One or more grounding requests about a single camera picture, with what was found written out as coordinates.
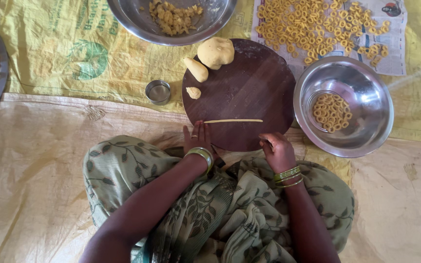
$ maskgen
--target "rolled dough strand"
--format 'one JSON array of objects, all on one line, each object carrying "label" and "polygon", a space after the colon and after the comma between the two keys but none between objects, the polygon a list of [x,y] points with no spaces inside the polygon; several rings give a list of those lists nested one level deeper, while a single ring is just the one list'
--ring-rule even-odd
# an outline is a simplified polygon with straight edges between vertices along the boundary
[{"label": "rolled dough strand", "polygon": [[204,123],[217,123],[217,122],[262,122],[262,120],[259,120],[259,119],[226,119],[226,120],[205,121]]}]

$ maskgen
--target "saree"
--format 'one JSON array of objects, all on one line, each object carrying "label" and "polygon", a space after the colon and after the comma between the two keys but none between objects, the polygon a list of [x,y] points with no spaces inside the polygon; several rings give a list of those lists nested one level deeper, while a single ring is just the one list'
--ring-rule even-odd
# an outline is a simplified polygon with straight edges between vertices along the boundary
[{"label": "saree", "polygon": [[[92,147],[84,157],[83,177],[94,225],[101,226],[135,191],[180,160],[125,135]],[[353,193],[324,166],[297,164],[339,253],[354,218]],[[287,203],[273,177],[262,158],[243,159],[226,171],[214,166],[196,178],[149,236],[135,245],[131,261],[295,263]]]}]

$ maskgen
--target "round wooden board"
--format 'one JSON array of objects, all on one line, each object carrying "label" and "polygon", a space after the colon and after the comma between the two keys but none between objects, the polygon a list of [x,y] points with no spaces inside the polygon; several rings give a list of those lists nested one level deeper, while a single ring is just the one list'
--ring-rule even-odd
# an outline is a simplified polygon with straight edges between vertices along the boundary
[{"label": "round wooden board", "polygon": [[[191,123],[198,120],[261,119],[263,122],[212,123],[212,144],[233,152],[260,149],[258,135],[284,134],[294,119],[295,78],[285,60],[270,48],[246,39],[231,39],[232,63],[209,69],[200,83],[189,70],[183,76],[183,105]],[[191,99],[186,87],[197,87],[201,97]]]}]

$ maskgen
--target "bowl rim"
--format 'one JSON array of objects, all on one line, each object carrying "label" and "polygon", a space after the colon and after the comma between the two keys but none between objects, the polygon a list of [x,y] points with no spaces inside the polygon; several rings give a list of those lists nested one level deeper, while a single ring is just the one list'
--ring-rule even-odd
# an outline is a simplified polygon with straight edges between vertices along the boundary
[{"label": "bowl rim", "polygon": [[[301,89],[305,84],[306,80],[315,72],[318,68],[323,67],[326,64],[331,63],[352,63],[355,66],[361,67],[362,69],[366,70],[371,76],[377,81],[379,85],[381,85],[384,89],[384,93],[387,96],[387,100],[390,104],[390,111],[389,111],[389,120],[386,126],[386,129],[383,134],[376,140],[374,143],[362,148],[362,149],[341,149],[335,146],[332,146],[324,141],[322,141],[318,136],[316,136],[311,129],[308,127],[307,120],[303,117],[302,109],[301,109]],[[295,108],[295,117],[297,118],[298,124],[300,124],[301,129],[307,135],[307,137],[319,148],[322,150],[333,154],[338,157],[343,158],[357,158],[365,156],[369,153],[374,152],[377,148],[379,148],[388,138],[389,134],[392,130],[392,124],[394,123],[394,106],[392,103],[391,95],[389,94],[389,90],[383,80],[379,77],[379,75],[369,66],[365,65],[365,63],[359,62],[356,59],[351,57],[342,57],[342,56],[330,56],[324,57],[315,63],[309,65],[299,77],[296,85],[295,91],[293,95],[293,106]]]},{"label": "bowl rim", "polygon": [[107,3],[115,18],[129,33],[137,36],[140,39],[144,39],[158,45],[183,46],[191,45],[204,39],[208,39],[217,33],[220,29],[222,29],[233,15],[237,0],[229,0],[225,5],[224,12],[222,12],[220,17],[210,27],[207,27],[203,31],[194,35],[185,35],[184,37],[166,37],[149,33],[140,27],[137,27],[137,25],[128,18],[128,16],[121,9],[119,0],[107,0]]}]

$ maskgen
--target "newspaper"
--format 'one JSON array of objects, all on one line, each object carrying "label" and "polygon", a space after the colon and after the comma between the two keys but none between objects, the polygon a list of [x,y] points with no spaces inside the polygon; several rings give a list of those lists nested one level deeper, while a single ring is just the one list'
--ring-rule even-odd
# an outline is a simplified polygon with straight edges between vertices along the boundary
[{"label": "newspaper", "polygon": [[[251,40],[256,41],[265,45],[262,35],[257,33],[255,27],[258,26],[263,19],[257,17],[256,13],[258,11],[257,7],[264,5],[265,0],[254,0],[254,10],[253,10],[253,27],[251,30]],[[407,11],[404,5],[403,0],[360,0],[360,6],[363,9],[371,10],[371,18],[378,22],[378,26],[383,24],[383,21],[388,20],[391,22],[389,26],[389,32],[383,33],[382,35],[376,36],[375,34],[366,32],[365,27],[362,27],[363,35],[361,37],[353,37],[355,47],[351,53],[347,54],[344,51],[344,48],[337,43],[334,46],[334,50],[324,57],[329,56],[345,56],[352,57],[356,60],[359,60],[366,65],[370,66],[379,74],[384,75],[393,75],[393,76],[403,76],[406,75],[406,63],[405,63],[405,30],[407,24]],[[341,10],[348,10],[351,6],[351,2],[342,4]],[[293,5],[290,6],[292,11],[295,9]],[[332,9],[327,9],[325,15],[329,17],[329,14],[332,12]],[[325,37],[334,37],[333,33],[325,32]],[[383,57],[377,67],[372,67],[370,65],[370,60],[366,58],[365,54],[358,54],[357,49],[360,46],[370,47],[373,44],[379,43],[381,45],[387,45],[389,55]],[[301,48],[296,48],[296,51],[299,53],[297,58],[293,58],[291,54],[287,51],[286,46],[282,45],[279,51],[276,51],[281,57],[291,65],[290,69],[293,71],[295,78],[298,78],[303,69],[306,67],[304,59],[308,56],[307,51],[302,50]]]}]

